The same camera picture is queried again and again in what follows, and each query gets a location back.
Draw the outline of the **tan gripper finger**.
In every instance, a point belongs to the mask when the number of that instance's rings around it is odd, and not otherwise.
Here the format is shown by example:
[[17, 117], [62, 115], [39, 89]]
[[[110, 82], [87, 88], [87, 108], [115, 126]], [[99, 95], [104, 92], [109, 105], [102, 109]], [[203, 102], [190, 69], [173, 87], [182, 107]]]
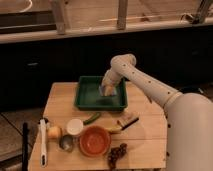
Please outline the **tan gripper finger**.
[[113, 96], [115, 94], [115, 87], [111, 85], [107, 85], [104, 87], [103, 95], [104, 96]]

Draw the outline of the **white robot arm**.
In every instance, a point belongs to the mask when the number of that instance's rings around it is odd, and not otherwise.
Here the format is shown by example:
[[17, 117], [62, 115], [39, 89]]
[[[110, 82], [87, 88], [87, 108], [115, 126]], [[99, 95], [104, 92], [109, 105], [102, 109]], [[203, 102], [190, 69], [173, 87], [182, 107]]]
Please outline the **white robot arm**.
[[167, 116], [165, 171], [213, 171], [213, 102], [197, 93], [181, 91], [138, 70], [133, 54], [111, 59], [101, 83], [111, 95], [123, 77], [163, 108]]

